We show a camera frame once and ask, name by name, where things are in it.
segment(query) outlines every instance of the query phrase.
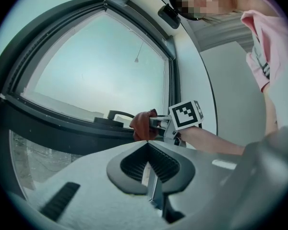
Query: red glove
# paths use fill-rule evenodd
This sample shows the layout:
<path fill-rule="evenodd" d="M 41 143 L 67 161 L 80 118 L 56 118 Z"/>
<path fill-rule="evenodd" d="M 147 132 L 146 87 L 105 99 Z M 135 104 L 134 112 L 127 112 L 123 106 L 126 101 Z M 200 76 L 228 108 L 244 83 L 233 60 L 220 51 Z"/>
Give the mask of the red glove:
<path fill-rule="evenodd" d="M 135 141 L 154 140 L 157 137 L 158 129 L 149 127 L 150 117 L 157 117 L 155 109 L 139 113 L 131 121 L 130 127 L 134 129 L 133 138 Z"/>

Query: person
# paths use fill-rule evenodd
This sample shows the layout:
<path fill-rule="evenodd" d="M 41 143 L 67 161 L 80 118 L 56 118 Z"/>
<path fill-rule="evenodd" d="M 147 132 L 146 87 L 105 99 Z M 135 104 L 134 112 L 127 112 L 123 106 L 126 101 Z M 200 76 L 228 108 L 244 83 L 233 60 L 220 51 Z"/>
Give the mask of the person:
<path fill-rule="evenodd" d="M 256 79 L 256 82 L 264 95 L 266 106 L 265 135 L 277 130 L 276 110 L 269 98 L 268 91 L 288 63 L 288 24 L 287 20 L 273 5 L 272 0 L 176 0 L 172 3 L 180 7 L 183 14 L 187 11 L 187 17 L 193 16 L 198 20 L 213 17 L 218 14 L 226 14 L 232 11 L 242 11 L 241 21 L 252 32 L 254 47 L 246 56 L 246 61 Z M 149 118 L 151 112 L 141 113 L 141 117 Z M 143 129 L 143 125 L 136 116 L 131 127 L 137 130 Z M 226 141 L 207 130 L 190 127 L 180 130 L 182 140 L 190 143 L 197 150 L 226 154 L 242 155 L 244 147 Z"/>

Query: white ceiling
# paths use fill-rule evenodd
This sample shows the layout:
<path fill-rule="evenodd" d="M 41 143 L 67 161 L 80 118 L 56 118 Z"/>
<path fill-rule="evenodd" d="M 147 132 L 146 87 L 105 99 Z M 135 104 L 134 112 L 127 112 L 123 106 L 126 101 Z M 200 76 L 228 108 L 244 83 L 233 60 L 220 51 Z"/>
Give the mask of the white ceiling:
<path fill-rule="evenodd" d="M 246 52 L 251 52 L 252 34 L 250 29 L 242 24 L 241 13 L 231 13 L 214 18 L 219 22 L 209 24 L 204 21 L 189 21 L 202 51 L 236 41 Z"/>

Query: pink shirt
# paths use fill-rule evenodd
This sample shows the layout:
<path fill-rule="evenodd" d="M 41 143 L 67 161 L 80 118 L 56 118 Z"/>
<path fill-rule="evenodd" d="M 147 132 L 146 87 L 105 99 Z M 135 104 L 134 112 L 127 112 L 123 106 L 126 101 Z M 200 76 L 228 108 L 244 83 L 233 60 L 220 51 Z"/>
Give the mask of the pink shirt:
<path fill-rule="evenodd" d="M 268 0 L 264 1 L 278 13 Z M 246 61 L 262 91 L 267 83 L 270 82 L 272 85 L 278 79 L 288 63 L 288 23 L 283 17 L 266 16 L 255 10 L 244 12 L 241 21 L 259 39 L 263 57 L 270 66 L 269 80 L 259 67 L 256 57 L 252 53 L 246 56 Z"/>

